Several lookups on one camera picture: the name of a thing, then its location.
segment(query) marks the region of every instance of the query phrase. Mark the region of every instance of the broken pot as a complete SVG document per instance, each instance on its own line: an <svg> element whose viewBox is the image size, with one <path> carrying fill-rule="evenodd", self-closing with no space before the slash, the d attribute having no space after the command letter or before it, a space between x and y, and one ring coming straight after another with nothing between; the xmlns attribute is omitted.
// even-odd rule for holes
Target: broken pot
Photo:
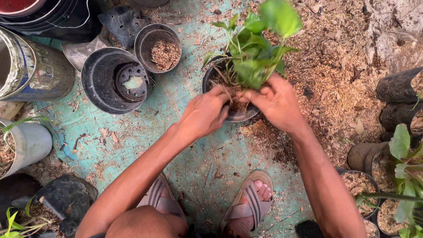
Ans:
<svg viewBox="0 0 423 238"><path fill-rule="evenodd" d="M102 48L84 63L81 82L88 99L110 114L135 111L153 90L150 72L129 52Z"/></svg>

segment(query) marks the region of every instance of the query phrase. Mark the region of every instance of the potted plant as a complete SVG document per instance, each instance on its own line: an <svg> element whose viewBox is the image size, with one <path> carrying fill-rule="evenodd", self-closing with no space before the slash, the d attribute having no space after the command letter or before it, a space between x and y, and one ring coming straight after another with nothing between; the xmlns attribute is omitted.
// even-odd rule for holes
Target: potted plant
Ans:
<svg viewBox="0 0 423 238"><path fill-rule="evenodd" d="M229 41L224 54L209 52L205 55L203 63L204 67L211 57L221 57L218 61L210 63L211 67L203 78L203 92L209 91L216 84L228 87L227 93L232 99L227 120L232 122L247 120L258 113L258 109L247 103L240 103L234 96L245 88L259 89L275 69L285 74L282 56L298 49L285 46L284 42L302 27L296 11L285 1L279 0L267 0L262 3L260 17L248 11L243 25L235 33L237 19L238 14L235 14L228 24L212 23L225 30ZM271 46L263 36L263 30L278 33L281 38L280 45Z"/></svg>
<svg viewBox="0 0 423 238"><path fill-rule="evenodd" d="M0 179L42 160L50 153L53 145L50 132L43 125L29 121L49 119L35 116L12 122L0 118L4 143L0 154Z"/></svg>

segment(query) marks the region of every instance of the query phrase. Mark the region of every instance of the seedling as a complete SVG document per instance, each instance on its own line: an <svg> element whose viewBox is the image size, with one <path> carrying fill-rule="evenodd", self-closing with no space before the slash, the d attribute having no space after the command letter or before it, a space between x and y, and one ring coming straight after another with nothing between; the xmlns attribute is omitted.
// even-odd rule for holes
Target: seedling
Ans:
<svg viewBox="0 0 423 238"><path fill-rule="evenodd" d="M236 83L252 89L259 89L276 69L285 74L285 62L282 56L289 51L298 49L285 46L285 40L297 33L302 23L296 11L285 1L267 0L260 6L260 16L248 10L244 24L239 31L233 35L236 28L238 14L229 19L228 24L213 22L214 26L223 28L229 38L225 52L230 52L231 57L226 54L214 54L209 52L204 56L203 67L212 56L224 56L226 61L226 79L224 81L233 84L232 80L236 74ZM262 31L271 30L280 36L280 45L272 46L264 38Z"/></svg>

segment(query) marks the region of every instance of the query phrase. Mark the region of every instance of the paint bucket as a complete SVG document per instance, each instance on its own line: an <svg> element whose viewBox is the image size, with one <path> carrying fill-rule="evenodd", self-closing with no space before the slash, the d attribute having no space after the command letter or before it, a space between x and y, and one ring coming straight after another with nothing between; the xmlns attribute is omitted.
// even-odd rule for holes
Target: paint bucket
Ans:
<svg viewBox="0 0 423 238"><path fill-rule="evenodd" d="M0 101L51 101L73 88L75 71L65 55L0 28Z"/></svg>
<svg viewBox="0 0 423 238"><path fill-rule="evenodd" d="M8 126L13 122L0 118L0 123ZM18 124L12 128L11 134L16 148L15 159L9 171L0 179L44 159L53 146L50 132L38 123L24 122Z"/></svg>

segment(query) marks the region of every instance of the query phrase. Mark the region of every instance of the wood chip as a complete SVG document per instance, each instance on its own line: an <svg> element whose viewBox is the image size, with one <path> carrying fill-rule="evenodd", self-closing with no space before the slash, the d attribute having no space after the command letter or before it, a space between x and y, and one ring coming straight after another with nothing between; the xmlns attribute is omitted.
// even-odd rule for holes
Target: wood chip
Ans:
<svg viewBox="0 0 423 238"><path fill-rule="evenodd" d="M112 137L113 137L113 142L117 143L118 138L116 137L116 134L114 132L112 132Z"/></svg>
<svg viewBox="0 0 423 238"><path fill-rule="evenodd" d="M199 45L201 40L201 33L198 33L197 38L195 39L194 45Z"/></svg>
<svg viewBox="0 0 423 238"><path fill-rule="evenodd" d="M336 2L331 2L329 6L327 7L327 11L335 10L338 7L338 4Z"/></svg>

